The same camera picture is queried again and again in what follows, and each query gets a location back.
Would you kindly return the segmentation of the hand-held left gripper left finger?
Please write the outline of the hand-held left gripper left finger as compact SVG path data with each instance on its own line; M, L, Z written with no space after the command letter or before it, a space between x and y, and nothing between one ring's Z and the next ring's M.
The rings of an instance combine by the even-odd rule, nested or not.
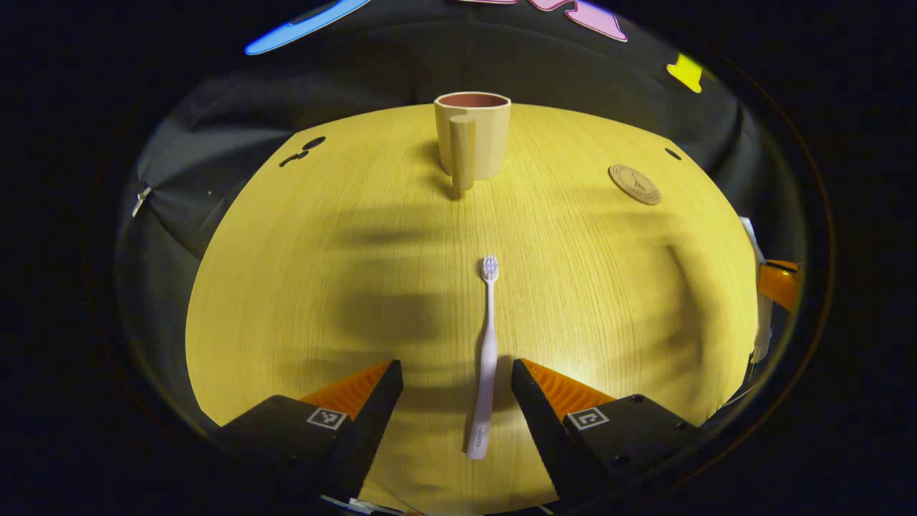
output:
M269 396L215 441L293 497L347 502L363 489L402 391L402 363L384 360L304 398Z

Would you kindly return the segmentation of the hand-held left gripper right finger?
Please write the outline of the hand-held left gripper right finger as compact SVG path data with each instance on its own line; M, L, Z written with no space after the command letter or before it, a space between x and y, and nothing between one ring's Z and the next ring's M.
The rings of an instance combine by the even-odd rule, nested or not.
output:
M648 396L613 398L533 360L514 360L511 386L561 502L629 484L700 434Z

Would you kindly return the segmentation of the white toothpaste tube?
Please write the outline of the white toothpaste tube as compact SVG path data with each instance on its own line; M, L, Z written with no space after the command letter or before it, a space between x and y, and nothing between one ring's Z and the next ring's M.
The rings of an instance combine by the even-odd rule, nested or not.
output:
M756 365L762 362L769 353L769 347L773 336L771 328L771 317L774 301L761 292L759 281L761 279L761 267L765 264L765 257L757 242L757 236L754 234L754 227L751 219L745 216L738 218L742 223L744 232L746 232L748 242L754 253L754 294L757 295L757 333L754 336L754 347L749 354L748 363Z

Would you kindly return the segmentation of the pale pink toothbrush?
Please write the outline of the pale pink toothbrush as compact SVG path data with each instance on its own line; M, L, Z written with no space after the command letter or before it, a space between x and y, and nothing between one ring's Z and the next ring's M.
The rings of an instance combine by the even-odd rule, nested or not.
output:
M491 420L494 415L494 392L496 388L496 369L498 363L498 340L495 321L494 285L500 274L500 264L496 256L489 254L481 261L479 274L486 288L484 333L479 349L479 385L473 411L467 457L472 461L481 461L486 457L490 444Z

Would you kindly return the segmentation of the round wooden coaster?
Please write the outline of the round wooden coaster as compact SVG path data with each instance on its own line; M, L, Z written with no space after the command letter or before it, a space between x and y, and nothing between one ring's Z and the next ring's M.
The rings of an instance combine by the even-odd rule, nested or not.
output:
M647 177L631 166L615 164L608 169L610 180L629 197L648 206L661 202L661 191Z

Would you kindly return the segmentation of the beige cup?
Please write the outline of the beige cup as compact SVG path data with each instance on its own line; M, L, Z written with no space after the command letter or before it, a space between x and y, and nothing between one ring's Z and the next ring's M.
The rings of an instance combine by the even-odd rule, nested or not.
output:
M456 193L501 172L511 105L494 92L449 92L433 101L440 163Z

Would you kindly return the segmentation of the black backdrop cloth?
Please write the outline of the black backdrop cloth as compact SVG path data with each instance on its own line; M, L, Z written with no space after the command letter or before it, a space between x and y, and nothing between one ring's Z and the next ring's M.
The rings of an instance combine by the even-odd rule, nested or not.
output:
M500 92L669 138L751 219L767 257L805 261L800 193L770 122L716 75L691 94L664 70L676 52L598 0L372 0L282 48L220 65L217 75L194 58L183 98L167 102L127 170L118 217L120 314L152 383L194 424L216 428L184 359L193 278L217 225L279 145L299 130L449 90Z

